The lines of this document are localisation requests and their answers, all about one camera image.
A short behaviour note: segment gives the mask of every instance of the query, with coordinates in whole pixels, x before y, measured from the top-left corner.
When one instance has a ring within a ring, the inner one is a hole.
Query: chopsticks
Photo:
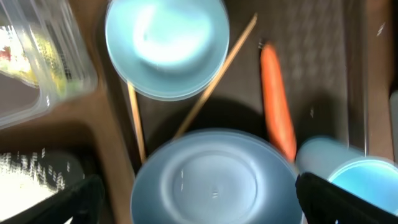
[[[225,72],[227,71],[229,66],[231,65],[232,61],[235,59],[235,56],[238,54],[243,43],[245,43],[246,39],[249,37],[249,34],[253,30],[256,23],[257,23],[257,13],[255,13],[253,15],[253,18],[251,19],[250,23],[248,24],[248,26],[245,28],[245,30],[241,34],[238,41],[235,43],[234,47],[232,48],[232,51],[228,54],[222,68],[216,74],[214,79],[210,82],[210,84],[206,88],[206,90],[202,93],[202,96],[199,98],[199,100],[195,103],[195,105],[189,112],[188,116],[185,118],[185,120],[179,127],[179,129],[173,139],[177,139],[181,135],[183,135],[184,132],[189,127],[189,125],[191,124],[191,122],[193,121],[193,119],[195,119],[196,115],[199,113],[200,109],[203,107],[203,105],[209,99],[211,93],[214,91],[217,84],[220,82],[221,78],[223,77],[223,75],[225,74]],[[144,164],[146,161],[145,142],[144,142],[144,135],[142,132],[141,117],[139,114],[136,91],[134,90],[134,87],[133,87],[132,83],[130,83],[130,82],[127,83],[127,87],[129,90],[130,105],[131,105],[131,110],[132,110],[134,129],[136,131],[139,156],[140,156],[142,164]]]
[[[141,163],[144,164],[147,157],[145,154],[145,142],[144,142],[144,135],[142,133],[141,117],[138,109],[136,91],[131,82],[127,82],[127,88],[129,90],[132,119],[134,123],[134,129],[136,131],[139,157],[141,159]]]
[[[206,103],[206,101],[209,99],[211,93],[214,91],[216,88],[217,84],[220,82],[221,78],[227,71],[228,67],[231,65],[231,62],[234,60],[236,54],[238,54],[239,50],[241,49],[243,43],[246,41],[248,38],[249,34],[253,30],[254,26],[256,25],[257,22],[257,13],[253,15],[253,18],[251,19],[250,23],[248,26],[245,28],[241,36],[239,37],[238,41],[235,43],[234,47],[232,48],[232,51],[228,54],[224,65],[222,68],[219,70],[219,72],[216,74],[216,77],[210,82],[209,86],[206,88],[206,90],[202,93],[201,97],[199,100],[195,103],[181,126],[179,127],[177,133],[175,133],[175,136],[173,138],[177,139],[181,137],[184,132],[188,129],[190,124],[192,123],[193,119],[197,116],[199,113],[200,109],[203,107],[203,105]]]

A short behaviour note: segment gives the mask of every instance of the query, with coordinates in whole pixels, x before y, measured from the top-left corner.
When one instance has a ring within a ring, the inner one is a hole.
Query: light blue bowl
[[[182,100],[202,91],[228,51],[221,0],[113,0],[105,29],[119,75],[156,100]]]
[[[299,224],[296,173],[268,143],[202,131],[161,147],[137,175],[135,224]]]

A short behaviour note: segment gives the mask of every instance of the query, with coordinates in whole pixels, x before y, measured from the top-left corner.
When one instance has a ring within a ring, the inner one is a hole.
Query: food container lid
[[[94,90],[95,69],[67,1],[0,6],[0,129]]]

